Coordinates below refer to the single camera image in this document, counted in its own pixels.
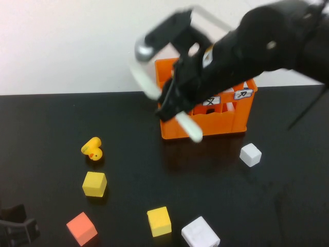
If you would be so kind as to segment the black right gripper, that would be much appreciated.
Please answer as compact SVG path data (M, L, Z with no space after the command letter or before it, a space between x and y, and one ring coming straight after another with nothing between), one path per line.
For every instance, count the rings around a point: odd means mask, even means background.
M172 119L178 111L190 113L208 98L247 80L247 62L241 55L235 35L226 35L209 50L200 49L192 57L174 65L171 84L163 87L156 115Z

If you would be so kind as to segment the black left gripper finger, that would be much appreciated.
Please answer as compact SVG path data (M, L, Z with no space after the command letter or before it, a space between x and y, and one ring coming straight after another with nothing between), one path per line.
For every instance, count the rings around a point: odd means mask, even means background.
M26 211L23 204L1 209L1 220L9 222L24 222Z
M36 219L23 223L1 220L1 246L21 246L31 244L40 236Z

